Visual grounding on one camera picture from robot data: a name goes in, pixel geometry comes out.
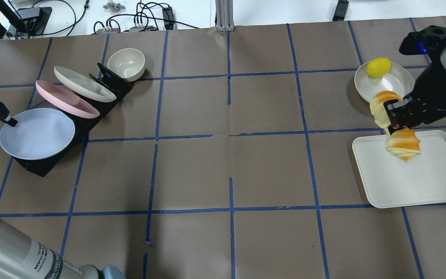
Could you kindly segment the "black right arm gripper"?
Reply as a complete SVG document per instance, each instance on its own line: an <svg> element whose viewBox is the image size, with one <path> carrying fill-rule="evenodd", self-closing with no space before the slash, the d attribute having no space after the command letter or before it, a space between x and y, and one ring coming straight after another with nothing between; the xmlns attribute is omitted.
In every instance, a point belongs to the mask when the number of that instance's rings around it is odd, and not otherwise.
<svg viewBox="0 0 446 279"><path fill-rule="evenodd" d="M389 132L429 125L445 118L446 69L440 64L428 66L409 94L400 101L385 101L383 106L389 118Z"/></svg>

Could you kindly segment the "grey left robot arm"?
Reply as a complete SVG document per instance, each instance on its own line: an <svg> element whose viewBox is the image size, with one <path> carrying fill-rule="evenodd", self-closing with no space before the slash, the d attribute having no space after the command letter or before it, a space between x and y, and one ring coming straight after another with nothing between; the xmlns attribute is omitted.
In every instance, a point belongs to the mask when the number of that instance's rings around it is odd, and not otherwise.
<svg viewBox="0 0 446 279"><path fill-rule="evenodd" d="M0 102L0 146L28 171L45 176L74 143L130 91L129 84L101 63L101 78L55 67L63 89L36 81L37 92L54 108L11 116ZM115 265L78 267L0 218L0 279L124 279Z"/></svg>

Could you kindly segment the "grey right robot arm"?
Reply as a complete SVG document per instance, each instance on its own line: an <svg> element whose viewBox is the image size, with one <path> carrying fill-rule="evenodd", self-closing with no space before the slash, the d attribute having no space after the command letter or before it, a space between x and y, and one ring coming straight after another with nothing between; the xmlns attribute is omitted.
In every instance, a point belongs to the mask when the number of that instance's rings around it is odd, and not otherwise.
<svg viewBox="0 0 446 279"><path fill-rule="evenodd" d="M411 32L399 47L403 55L428 55L430 65L401 101L386 101L390 134L403 128L431 124L446 117L446 28L431 25Z"/></svg>

